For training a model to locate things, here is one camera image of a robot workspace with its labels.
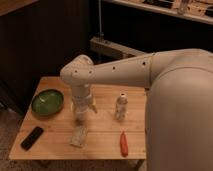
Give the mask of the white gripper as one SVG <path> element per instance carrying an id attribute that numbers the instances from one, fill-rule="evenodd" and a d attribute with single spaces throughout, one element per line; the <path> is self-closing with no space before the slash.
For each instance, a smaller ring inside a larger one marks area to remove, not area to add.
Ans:
<path id="1" fill-rule="evenodd" d="M 93 103 L 93 95 L 91 93 L 91 85 L 84 84 L 79 86 L 72 86 L 72 102 L 77 106 L 85 105 L 89 108 L 89 106 Z M 92 104 L 91 109 L 94 113 L 98 113 L 96 105 Z"/>

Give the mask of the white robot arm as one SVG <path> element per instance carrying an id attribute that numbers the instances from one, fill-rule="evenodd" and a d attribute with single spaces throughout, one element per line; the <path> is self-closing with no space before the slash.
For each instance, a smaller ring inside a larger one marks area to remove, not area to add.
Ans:
<path id="1" fill-rule="evenodd" d="M 171 50 L 99 65 L 79 55 L 60 77 L 81 105 L 92 84 L 146 88 L 147 171 L 213 171 L 213 53 Z"/>

